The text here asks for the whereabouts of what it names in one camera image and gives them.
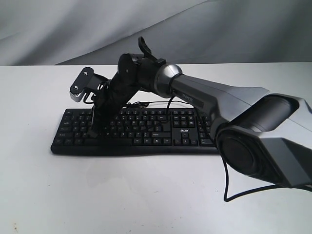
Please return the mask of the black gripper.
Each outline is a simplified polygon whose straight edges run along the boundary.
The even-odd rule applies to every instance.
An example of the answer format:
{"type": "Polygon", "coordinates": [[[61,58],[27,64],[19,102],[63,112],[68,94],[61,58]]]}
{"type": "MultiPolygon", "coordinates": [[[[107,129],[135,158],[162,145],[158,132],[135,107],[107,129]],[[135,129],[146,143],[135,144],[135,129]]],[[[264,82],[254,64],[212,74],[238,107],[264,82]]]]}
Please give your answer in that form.
{"type": "Polygon", "coordinates": [[[135,74],[116,73],[111,80],[107,80],[94,97],[92,121],[88,130],[89,136],[98,137],[104,125],[119,113],[139,89],[135,74]]]}

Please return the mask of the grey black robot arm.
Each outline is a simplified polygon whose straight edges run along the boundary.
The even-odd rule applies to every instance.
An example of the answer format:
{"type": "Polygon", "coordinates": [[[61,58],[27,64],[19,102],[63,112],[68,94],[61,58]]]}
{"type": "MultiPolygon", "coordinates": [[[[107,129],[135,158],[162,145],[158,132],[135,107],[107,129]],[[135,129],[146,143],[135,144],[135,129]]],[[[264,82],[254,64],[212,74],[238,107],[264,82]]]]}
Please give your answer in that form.
{"type": "Polygon", "coordinates": [[[96,85],[91,136],[145,89],[205,113],[214,145],[237,172],[282,187],[311,188],[312,110],[303,98],[194,78],[154,57],[143,37],[138,45],[141,54],[123,54],[115,76],[96,85]]]}

